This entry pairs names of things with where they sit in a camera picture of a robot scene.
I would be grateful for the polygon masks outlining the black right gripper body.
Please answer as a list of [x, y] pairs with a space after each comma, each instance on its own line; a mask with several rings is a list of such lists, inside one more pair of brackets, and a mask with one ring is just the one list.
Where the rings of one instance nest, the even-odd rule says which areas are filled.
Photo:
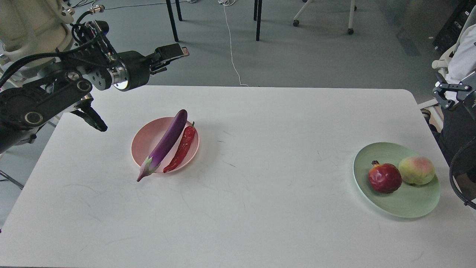
[[462, 103], [466, 110], [471, 115], [472, 119], [476, 119], [476, 73], [471, 73], [466, 78], [464, 78], [459, 83], [460, 85], [464, 85], [464, 87], [468, 87], [466, 93], [463, 94], [461, 97]]

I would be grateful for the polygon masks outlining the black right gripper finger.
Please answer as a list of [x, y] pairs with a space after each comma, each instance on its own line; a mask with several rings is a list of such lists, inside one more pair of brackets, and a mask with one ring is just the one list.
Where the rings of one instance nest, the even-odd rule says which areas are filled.
[[433, 97], [445, 109], [453, 108], [457, 102], [463, 103], [472, 93], [472, 75], [464, 77], [459, 83], [449, 83], [440, 73], [435, 73], [436, 86], [432, 90]]

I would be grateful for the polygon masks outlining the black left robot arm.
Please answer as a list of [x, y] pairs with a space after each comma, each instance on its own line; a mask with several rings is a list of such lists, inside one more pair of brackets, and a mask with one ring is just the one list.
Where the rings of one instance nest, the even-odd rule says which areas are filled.
[[91, 107], [93, 88], [128, 91], [148, 83], [171, 61], [189, 55], [170, 44], [144, 56], [117, 52], [105, 21], [83, 19], [104, 12], [90, 7], [78, 19], [63, 0], [1, 1], [1, 152], [30, 144], [54, 117], [71, 112], [93, 128], [107, 126]]

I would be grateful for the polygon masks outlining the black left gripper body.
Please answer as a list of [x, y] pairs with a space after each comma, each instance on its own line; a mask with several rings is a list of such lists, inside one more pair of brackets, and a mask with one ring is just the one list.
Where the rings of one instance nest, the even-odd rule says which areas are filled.
[[150, 79], [150, 57], [137, 51], [124, 51], [113, 56], [112, 86], [126, 92]]

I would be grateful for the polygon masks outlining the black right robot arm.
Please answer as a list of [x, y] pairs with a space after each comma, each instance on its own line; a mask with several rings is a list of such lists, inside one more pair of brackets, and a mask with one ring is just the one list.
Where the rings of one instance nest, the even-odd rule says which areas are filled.
[[443, 114], [443, 127], [436, 140], [450, 168], [451, 187], [464, 205], [475, 209], [474, 199], [457, 190], [454, 183], [454, 178], [463, 174], [475, 182], [475, 72], [458, 83], [447, 82], [440, 73], [436, 76], [433, 97]]

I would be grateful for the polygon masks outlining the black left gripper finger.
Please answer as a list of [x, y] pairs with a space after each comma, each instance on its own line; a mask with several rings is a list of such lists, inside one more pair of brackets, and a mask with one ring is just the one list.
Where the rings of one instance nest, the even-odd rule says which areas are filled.
[[167, 66], [177, 59], [189, 56], [187, 47], [181, 47], [180, 44], [170, 44], [161, 46], [147, 56], [147, 63], [150, 75], [167, 70]]

